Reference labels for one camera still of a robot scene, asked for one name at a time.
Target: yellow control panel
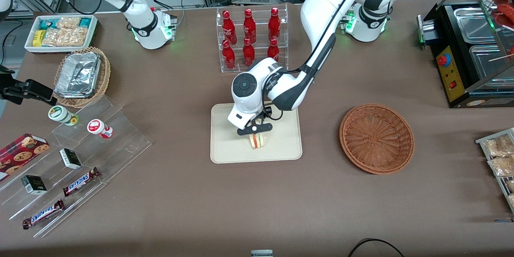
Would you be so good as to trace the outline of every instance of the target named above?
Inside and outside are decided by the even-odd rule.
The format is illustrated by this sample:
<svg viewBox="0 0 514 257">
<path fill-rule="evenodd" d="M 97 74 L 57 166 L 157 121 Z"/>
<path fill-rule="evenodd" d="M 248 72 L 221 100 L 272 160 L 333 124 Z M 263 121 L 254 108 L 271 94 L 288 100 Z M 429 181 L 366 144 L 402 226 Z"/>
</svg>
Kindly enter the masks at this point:
<svg viewBox="0 0 514 257">
<path fill-rule="evenodd" d="M 464 85 L 462 85 L 461 76 L 457 70 L 457 65 L 453 60 L 453 54 L 450 47 L 446 47 L 436 58 L 439 73 L 448 95 L 450 102 L 459 98 L 465 93 Z"/>
</svg>

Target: small jar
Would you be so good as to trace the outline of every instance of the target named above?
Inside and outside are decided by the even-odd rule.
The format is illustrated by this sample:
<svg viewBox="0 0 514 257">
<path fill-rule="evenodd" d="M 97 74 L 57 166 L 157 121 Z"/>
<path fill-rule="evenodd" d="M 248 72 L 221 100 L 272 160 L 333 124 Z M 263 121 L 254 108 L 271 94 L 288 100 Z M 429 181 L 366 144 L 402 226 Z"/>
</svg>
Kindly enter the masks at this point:
<svg viewBox="0 0 514 257">
<path fill-rule="evenodd" d="M 63 123 L 67 126 L 72 126 L 79 122 L 79 116 L 74 114 L 73 112 L 69 112 L 66 107 L 61 105 L 53 106 L 48 111 L 48 118 L 50 120 Z"/>
<path fill-rule="evenodd" d="M 99 135 L 104 139 L 108 139 L 112 136 L 112 127 L 108 127 L 104 122 L 98 119 L 90 121 L 88 124 L 88 131 L 94 135 Z"/>
</svg>

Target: stainless steel tray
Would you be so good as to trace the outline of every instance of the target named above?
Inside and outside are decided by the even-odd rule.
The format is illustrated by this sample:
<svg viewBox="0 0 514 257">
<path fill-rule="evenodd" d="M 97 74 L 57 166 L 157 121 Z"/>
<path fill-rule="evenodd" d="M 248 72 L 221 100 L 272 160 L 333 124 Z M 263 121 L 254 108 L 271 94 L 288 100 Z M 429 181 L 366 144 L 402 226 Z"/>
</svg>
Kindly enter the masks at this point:
<svg viewBox="0 0 514 257">
<path fill-rule="evenodd" d="M 473 63 L 480 78 L 498 74 L 499 70 L 505 66 L 504 59 L 489 62 L 490 59 L 501 56 L 498 45 L 474 45 L 469 49 L 469 53 L 473 58 Z M 509 68 L 497 78 L 491 79 L 486 85 L 490 87 L 514 87 L 514 67 Z"/>
<path fill-rule="evenodd" d="M 459 8 L 453 14 L 464 41 L 470 44 L 496 43 L 481 8 Z"/>
</svg>

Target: red switch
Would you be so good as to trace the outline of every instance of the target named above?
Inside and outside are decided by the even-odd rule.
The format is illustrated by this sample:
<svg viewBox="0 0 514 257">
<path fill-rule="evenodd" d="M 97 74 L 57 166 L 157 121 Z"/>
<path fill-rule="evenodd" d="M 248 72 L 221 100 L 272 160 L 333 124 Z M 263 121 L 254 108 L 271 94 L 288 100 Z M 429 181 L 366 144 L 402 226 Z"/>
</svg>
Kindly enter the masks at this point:
<svg viewBox="0 0 514 257">
<path fill-rule="evenodd" d="M 443 66 L 446 64 L 446 62 L 448 62 L 448 58 L 446 58 L 446 56 L 444 55 L 441 55 L 437 58 L 437 64 Z"/>
</svg>

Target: cookie box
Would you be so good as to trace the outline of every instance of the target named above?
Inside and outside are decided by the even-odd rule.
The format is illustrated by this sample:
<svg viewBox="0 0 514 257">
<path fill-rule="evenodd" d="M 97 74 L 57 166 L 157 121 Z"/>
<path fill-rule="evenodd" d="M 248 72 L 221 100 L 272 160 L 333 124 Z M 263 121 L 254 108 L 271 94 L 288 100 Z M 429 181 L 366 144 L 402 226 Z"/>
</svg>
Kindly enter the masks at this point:
<svg viewBox="0 0 514 257">
<path fill-rule="evenodd" d="M 88 27 L 88 33 L 86 34 L 86 39 L 84 41 L 84 45 L 82 46 L 68 46 L 68 47 L 37 47 L 33 45 L 34 37 L 36 36 L 37 30 L 40 29 L 41 23 L 43 21 L 47 21 L 50 19 L 57 19 L 59 17 L 80 17 L 82 19 L 84 18 L 90 18 L 90 23 Z M 95 34 L 95 28 L 97 25 L 97 18 L 93 15 L 82 15 L 82 14 L 58 14 L 58 15 L 44 15 L 44 16 L 37 16 L 34 19 L 33 26 L 31 28 L 31 32 L 29 33 L 29 36 L 27 37 L 27 41 L 25 42 L 25 49 L 29 52 L 39 54 L 53 54 L 53 53 L 66 53 L 66 52 L 72 52 L 79 49 L 88 48 L 91 44 L 91 41 L 93 39 L 93 35 Z"/>
<path fill-rule="evenodd" d="M 0 182 L 49 148 L 45 139 L 24 134 L 0 149 Z"/>
</svg>

